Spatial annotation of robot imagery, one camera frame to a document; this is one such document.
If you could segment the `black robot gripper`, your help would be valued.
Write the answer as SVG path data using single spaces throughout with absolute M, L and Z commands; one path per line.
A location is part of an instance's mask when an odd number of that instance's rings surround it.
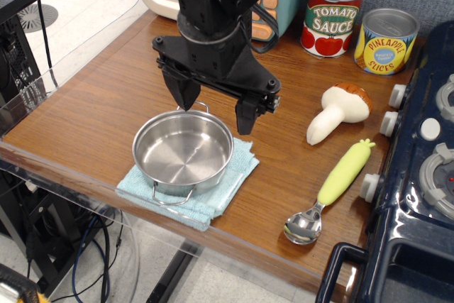
M 219 20 L 210 19 L 200 28 L 179 14 L 179 35 L 159 35 L 152 47 L 165 84 L 177 105 L 188 111 L 202 87 L 237 99 L 238 133 L 249 135 L 257 118 L 273 113 L 279 105 L 281 82 L 261 65 L 255 53 L 264 53 L 252 44 L 252 14 Z

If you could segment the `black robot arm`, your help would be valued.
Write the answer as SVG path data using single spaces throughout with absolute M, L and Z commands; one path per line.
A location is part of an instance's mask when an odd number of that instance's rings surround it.
M 241 135 L 256 119 L 275 112 L 281 82 L 255 58 L 279 41 L 277 21 L 259 0 L 178 0 L 178 36 L 158 36 L 153 48 L 165 84 L 189 110 L 201 87 L 236 98 Z

